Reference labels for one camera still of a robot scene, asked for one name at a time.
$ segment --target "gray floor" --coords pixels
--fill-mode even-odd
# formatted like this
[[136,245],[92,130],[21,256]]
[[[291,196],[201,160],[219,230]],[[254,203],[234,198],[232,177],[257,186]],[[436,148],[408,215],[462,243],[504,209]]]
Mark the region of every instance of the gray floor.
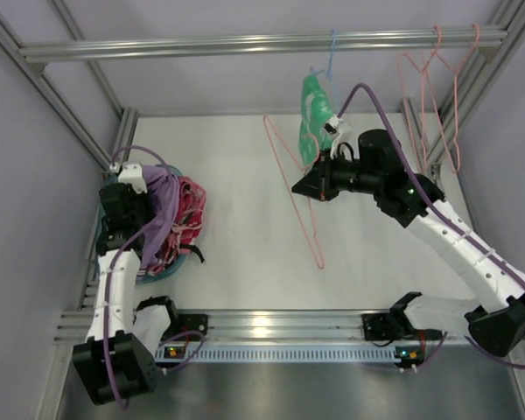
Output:
[[521,419],[512,371],[446,347],[418,374],[361,364],[197,364],[160,375],[124,415],[95,407],[74,372],[59,419]]

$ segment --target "black strap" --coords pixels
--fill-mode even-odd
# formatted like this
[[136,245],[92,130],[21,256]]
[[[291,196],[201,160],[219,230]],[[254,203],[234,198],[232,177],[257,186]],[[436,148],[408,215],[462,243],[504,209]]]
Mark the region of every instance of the black strap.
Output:
[[204,260],[204,256],[202,255],[202,253],[200,252],[200,249],[199,247],[197,247],[196,245],[188,245],[186,243],[181,243],[179,245],[179,248],[180,249],[188,249],[189,251],[193,252],[194,254],[197,255],[197,257],[200,259],[200,263],[203,263],[205,260]]

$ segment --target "purple towel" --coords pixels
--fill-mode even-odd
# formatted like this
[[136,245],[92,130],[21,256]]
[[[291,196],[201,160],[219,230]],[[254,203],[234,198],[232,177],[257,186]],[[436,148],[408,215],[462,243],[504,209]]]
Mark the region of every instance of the purple towel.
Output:
[[179,210],[179,179],[165,168],[142,166],[143,178],[148,186],[151,204],[156,217],[144,231],[142,269],[157,262],[156,253],[172,230]]

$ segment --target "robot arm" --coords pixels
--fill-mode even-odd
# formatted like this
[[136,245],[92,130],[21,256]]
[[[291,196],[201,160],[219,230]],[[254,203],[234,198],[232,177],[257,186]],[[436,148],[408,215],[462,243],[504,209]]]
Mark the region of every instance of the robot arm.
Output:
[[[343,122],[333,121],[327,130],[338,136]],[[505,356],[525,337],[525,290],[502,271],[489,256],[483,255],[467,239],[473,238],[490,249],[455,213],[441,190],[423,175],[416,174],[433,206],[465,232],[457,234],[440,220],[417,193],[396,154],[389,134],[374,129],[358,139],[359,159],[346,159],[339,154],[341,142],[332,143],[334,150],[321,152],[319,160],[293,187],[316,200],[328,201],[340,191],[373,194],[382,212],[396,219],[403,228],[430,245],[466,282],[475,299],[460,300],[423,296],[411,292],[393,305],[388,316],[378,315],[385,331],[409,337],[417,330],[439,330],[470,335],[490,354]],[[525,282],[525,274],[507,266]],[[374,328],[381,328],[374,323]]]
[[[122,252],[123,244],[154,217],[142,166],[127,163],[116,183],[100,191],[105,217],[96,244],[99,256],[99,290],[94,317],[86,342],[73,349],[73,364],[95,404],[114,401],[115,392],[106,369],[103,341],[108,340],[116,387],[121,398],[130,398],[156,388],[153,354],[177,313],[168,297],[143,301],[133,311],[134,288],[142,257],[144,238],[136,238]],[[110,275],[108,296],[106,289]],[[108,311],[108,328],[104,321]]]

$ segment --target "white backdrop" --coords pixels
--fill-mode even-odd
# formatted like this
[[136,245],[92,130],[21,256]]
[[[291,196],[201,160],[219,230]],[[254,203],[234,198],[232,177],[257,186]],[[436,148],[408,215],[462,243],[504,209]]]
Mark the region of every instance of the white backdrop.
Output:
[[[66,0],[89,39],[154,39],[316,31],[416,29],[484,24],[497,0]],[[447,51],[453,61],[465,53]],[[369,84],[385,108],[401,97],[396,52],[341,52],[334,76],[339,97],[360,81]],[[298,112],[301,81],[309,67],[323,68],[328,53],[103,61],[123,104],[143,114],[213,115]],[[406,66],[409,91],[419,89]],[[452,75],[432,69],[438,95],[449,91]],[[369,110],[356,99],[352,110]]]

